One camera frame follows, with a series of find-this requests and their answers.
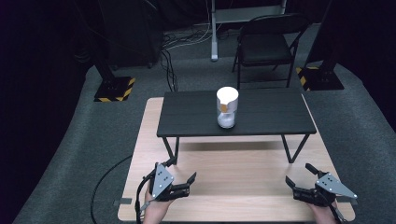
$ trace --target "black chair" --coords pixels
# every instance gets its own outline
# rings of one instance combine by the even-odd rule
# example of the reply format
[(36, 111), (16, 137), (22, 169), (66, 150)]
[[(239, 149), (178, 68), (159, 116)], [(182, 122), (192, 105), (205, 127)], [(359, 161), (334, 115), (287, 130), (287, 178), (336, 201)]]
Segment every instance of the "black chair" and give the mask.
[[(271, 80), (287, 81), (286, 87), (288, 87), (299, 39), (310, 24), (309, 19), (300, 13), (260, 16), (248, 21), (241, 28), (238, 48), (233, 60), (233, 71), (235, 66), (238, 66), (237, 89), (240, 89), (241, 65), (245, 67), (275, 65), (274, 71), (280, 64), (289, 64), (287, 78)], [(287, 34), (297, 34), (290, 45), (284, 36)]]

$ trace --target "light stand base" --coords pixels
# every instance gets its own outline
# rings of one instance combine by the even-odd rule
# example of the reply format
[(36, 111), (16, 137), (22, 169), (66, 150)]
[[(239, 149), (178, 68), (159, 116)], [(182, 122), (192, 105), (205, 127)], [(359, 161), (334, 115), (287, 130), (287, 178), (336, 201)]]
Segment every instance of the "light stand base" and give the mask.
[(134, 85), (134, 77), (115, 77), (113, 81), (102, 81), (95, 94), (95, 102), (126, 101)]
[(297, 67), (297, 74), (305, 91), (336, 91), (344, 86), (333, 71), (321, 74), (317, 67)]

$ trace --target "white cup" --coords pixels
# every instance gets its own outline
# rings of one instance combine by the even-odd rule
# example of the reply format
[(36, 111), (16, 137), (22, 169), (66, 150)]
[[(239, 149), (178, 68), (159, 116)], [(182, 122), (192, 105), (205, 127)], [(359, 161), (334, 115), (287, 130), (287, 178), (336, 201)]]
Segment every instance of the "white cup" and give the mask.
[(218, 124), (221, 128), (232, 128), (235, 125), (238, 108), (238, 91), (233, 87), (218, 90)]

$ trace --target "robotic hand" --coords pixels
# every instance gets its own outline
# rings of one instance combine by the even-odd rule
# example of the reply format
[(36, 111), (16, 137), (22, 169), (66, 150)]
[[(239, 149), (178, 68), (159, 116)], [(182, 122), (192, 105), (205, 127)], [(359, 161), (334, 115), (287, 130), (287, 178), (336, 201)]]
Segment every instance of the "robotic hand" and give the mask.
[(148, 192), (151, 194), (153, 200), (158, 202), (168, 202), (178, 198), (188, 197), (190, 195), (190, 185), (195, 181), (196, 172), (187, 180), (185, 184), (172, 185), (174, 177), (165, 169), (174, 164), (176, 158), (173, 157), (166, 162), (156, 163), (154, 170), (147, 176), (143, 177), (142, 182), (137, 188), (136, 202), (134, 210), (136, 211), (136, 223), (141, 224), (141, 214), (148, 206), (149, 202), (140, 207), (139, 194), (146, 182), (149, 182)]
[(344, 217), (337, 208), (332, 206), (332, 203), (335, 201), (337, 195), (349, 198), (352, 203), (356, 203), (358, 196), (332, 174), (322, 172), (309, 163), (305, 164), (305, 168), (312, 174), (318, 175), (318, 181), (315, 183), (314, 189), (302, 189), (296, 187), (294, 182), (286, 176), (286, 183), (293, 190), (293, 199), (312, 203), (320, 207), (329, 206), (335, 219), (344, 222)]

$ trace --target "human hand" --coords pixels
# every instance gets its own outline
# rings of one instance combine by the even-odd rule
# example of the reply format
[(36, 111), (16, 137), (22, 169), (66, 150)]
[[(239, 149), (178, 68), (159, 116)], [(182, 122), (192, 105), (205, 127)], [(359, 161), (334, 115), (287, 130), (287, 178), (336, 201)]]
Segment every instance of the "human hand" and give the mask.
[(174, 200), (168, 202), (157, 202), (149, 193), (149, 182), (148, 188), (145, 194), (145, 203), (150, 202), (149, 206), (145, 210), (145, 218), (143, 220), (144, 224), (158, 224), (160, 223), (166, 215), (169, 206)]
[[(337, 224), (337, 220), (332, 214), (330, 207), (319, 207), (312, 203), (307, 203), (308, 207), (312, 210), (317, 224)], [(337, 207), (336, 203), (332, 203), (334, 208)]]

